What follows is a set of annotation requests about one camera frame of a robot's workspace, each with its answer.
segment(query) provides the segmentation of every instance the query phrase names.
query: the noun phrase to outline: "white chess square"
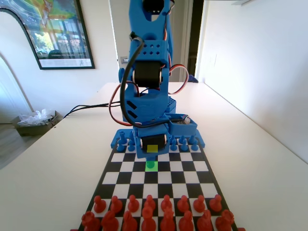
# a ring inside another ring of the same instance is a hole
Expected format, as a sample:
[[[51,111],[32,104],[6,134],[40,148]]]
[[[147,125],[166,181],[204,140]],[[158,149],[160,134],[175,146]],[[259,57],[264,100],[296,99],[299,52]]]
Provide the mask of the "white chess square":
[[[158,198],[158,184],[144,184],[143,185],[142,198],[146,198],[148,195],[152,195],[153,198]]]
[[[208,171],[205,161],[194,161],[193,162],[196,171]]]
[[[158,172],[158,183],[159,184],[171,184],[171,172]]]
[[[164,199],[163,198],[159,198],[158,199],[158,216],[159,217],[163,217],[164,216],[164,212],[163,212],[163,210],[162,210],[162,207],[161,207],[161,204],[162,204],[162,201],[163,201]],[[174,211],[174,201],[173,201],[173,198],[170,198],[170,202],[171,202],[171,204],[172,204],[172,211]]]
[[[170,161],[170,171],[171,172],[182,172],[183,166],[181,161]]]
[[[191,153],[180,153],[181,161],[192,161],[192,155]]]
[[[213,183],[200,184],[205,198],[214,198],[218,194]]]
[[[155,223],[156,223],[156,229],[155,229],[155,231],[158,231],[158,217],[152,217],[153,218],[153,220],[155,221]],[[138,229],[138,230],[141,230],[141,226],[142,226],[142,223],[143,223],[143,221],[144,221],[144,218],[143,217],[141,217],[141,219],[140,219],[140,228]]]
[[[132,172],[130,183],[131,184],[143,184],[145,172]]]
[[[103,184],[116,184],[118,176],[119,176],[118,172],[106,172]]]
[[[183,195],[188,197],[186,184],[172,184],[173,198],[181,198]]]
[[[132,172],[134,167],[134,162],[122,162],[120,172]]]
[[[109,208],[109,205],[110,205],[110,203],[111,203],[111,199],[104,199],[104,201],[106,201],[106,208],[105,208],[105,210],[104,210],[103,212],[97,213],[97,212],[94,211],[95,203],[94,203],[94,205],[93,205],[93,207],[92,207],[91,212],[94,213],[94,216],[95,216],[96,218],[102,218],[102,217],[104,217],[105,214],[108,212],[108,208]]]
[[[197,172],[184,172],[185,182],[189,183],[200,183]]]
[[[116,184],[112,196],[117,196],[118,199],[127,199],[129,184]]]
[[[201,217],[201,216],[203,215],[203,212],[202,212],[202,213],[199,213],[199,212],[197,212],[197,211],[194,209],[194,207],[193,207],[193,202],[194,202],[195,200],[197,200],[197,198],[189,198],[189,202],[190,202],[191,208],[192,208],[192,215],[193,215],[194,217]]]
[[[158,155],[158,161],[169,161],[169,153]]]
[[[140,199],[136,199],[136,200],[139,202],[139,208],[138,208],[138,210],[136,212],[131,213],[131,215],[133,217],[137,218],[137,217],[141,217],[142,199],[140,198]],[[125,211],[128,211],[128,204],[129,204],[129,199],[127,199],[127,201],[126,201]]]
[[[125,153],[114,153],[111,162],[122,162],[124,159],[124,155]]]

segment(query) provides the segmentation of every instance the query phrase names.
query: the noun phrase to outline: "chess square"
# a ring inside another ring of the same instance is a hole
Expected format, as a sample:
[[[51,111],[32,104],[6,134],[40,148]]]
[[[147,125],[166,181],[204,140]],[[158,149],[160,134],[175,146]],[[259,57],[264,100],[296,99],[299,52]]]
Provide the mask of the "chess square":
[[[129,184],[131,178],[131,172],[120,172],[117,178],[117,184]]]
[[[162,154],[162,155],[158,155],[158,161],[169,161],[169,154]]]
[[[196,171],[208,171],[205,161],[194,161],[193,164]]]
[[[118,176],[118,172],[106,172],[103,184],[116,184]]]
[[[133,172],[144,172],[145,162],[134,162]]]
[[[182,162],[181,161],[170,161],[170,170],[171,172],[182,172]]]
[[[134,162],[123,162],[120,168],[120,172],[132,172],[134,168]]]
[[[166,172],[166,171],[170,171],[170,163],[158,162],[158,172]]]
[[[214,198],[215,195],[218,194],[216,187],[213,183],[200,184],[200,186],[202,188],[203,195],[206,198]]]
[[[169,153],[170,161],[181,161],[181,156],[179,153]]]
[[[184,172],[171,172],[171,179],[173,184],[185,184]]]
[[[198,198],[199,195],[203,195],[200,184],[186,184],[189,198]]]
[[[142,198],[146,198],[148,195],[152,195],[153,198],[158,198],[158,184],[144,184],[143,185]]]
[[[158,183],[159,184],[171,184],[171,172],[158,172]]]
[[[172,184],[158,184],[158,198],[164,198],[165,195],[173,198]]]
[[[123,162],[125,153],[114,153],[111,162]]]
[[[181,198],[183,195],[188,197],[186,184],[172,184],[173,198]]]
[[[95,203],[93,204],[91,212],[94,213],[94,216],[96,218],[102,218],[108,212],[109,205],[111,204],[111,199],[104,199],[104,201],[106,201],[106,209],[103,212],[101,212],[101,213],[97,213],[97,212],[94,211]]]
[[[192,161],[192,155],[190,153],[180,153],[181,161]]]
[[[199,183],[199,178],[196,172],[184,172],[185,181],[189,183]]]
[[[164,199],[163,198],[159,198],[158,199],[158,216],[159,217],[163,217],[164,216],[164,212],[163,212],[163,210],[162,210],[162,208],[161,208],[161,203],[162,203],[162,201],[163,201]],[[171,204],[172,204],[172,211],[174,211],[174,201],[173,201],[173,198],[170,198],[170,202],[171,202]]]
[[[136,198],[142,198],[143,184],[130,184],[128,190],[128,198],[130,195],[134,195]]]
[[[143,184],[145,172],[132,172],[130,183],[131,184]]]
[[[141,217],[141,206],[142,206],[142,199],[136,199],[139,202],[139,208],[136,212],[131,213],[133,217]],[[129,199],[126,200],[126,205],[125,205],[125,211],[128,211],[128,204],[129,204]]]
[[[145,172],[144,183],[145,184],[157,184],[158,183],[158,172]]]
[[[196,171],[193,161],[183,161],[182,162],[183,171],[189,172],[189,171]]]
[[[129,184],[116,184],[113,196],[117,196],[119,199],[127,199]]]

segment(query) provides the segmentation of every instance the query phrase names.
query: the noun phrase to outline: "white table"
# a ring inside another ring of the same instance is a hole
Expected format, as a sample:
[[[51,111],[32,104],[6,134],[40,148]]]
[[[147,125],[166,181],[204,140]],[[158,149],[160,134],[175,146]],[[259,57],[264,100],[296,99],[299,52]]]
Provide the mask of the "white table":
[[[106,84],[86,104],[109,102],[116,85]],[[171,90],[179,86],[170,84]],[[238,227],[307,230],[307,164],[205,84],[189,83],[174,99],[177,112],[189,114],[198,124]],[[121,118],[119,108],[113,112]],[[110,142],[121,127],[107,108],[81,110],[1,170],[0,229],[78,228],[110,155]]]

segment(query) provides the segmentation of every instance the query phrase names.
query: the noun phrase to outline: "white wall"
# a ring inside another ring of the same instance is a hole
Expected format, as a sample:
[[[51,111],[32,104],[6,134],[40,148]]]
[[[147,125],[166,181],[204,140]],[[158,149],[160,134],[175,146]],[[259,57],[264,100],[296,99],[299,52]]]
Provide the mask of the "white wall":
[[[308,162],[308,1],[210,1],[206,84]]]
[[[18,22],[0,12],[0,53],[34,110],[50,108],[65,114],[106,82],[118,81],[109,0],[81,0],[81,7],[96,69],[40,70]]]

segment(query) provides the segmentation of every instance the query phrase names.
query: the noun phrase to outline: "black chess square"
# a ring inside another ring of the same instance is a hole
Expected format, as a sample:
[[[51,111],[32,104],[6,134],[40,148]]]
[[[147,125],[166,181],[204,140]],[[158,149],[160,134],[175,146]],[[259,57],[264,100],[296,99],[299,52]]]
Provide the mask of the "black chess square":
[[[199,195],[203,195],[201,185],[200,184],[186,184],[188,197],[190,198],[198,198]]]

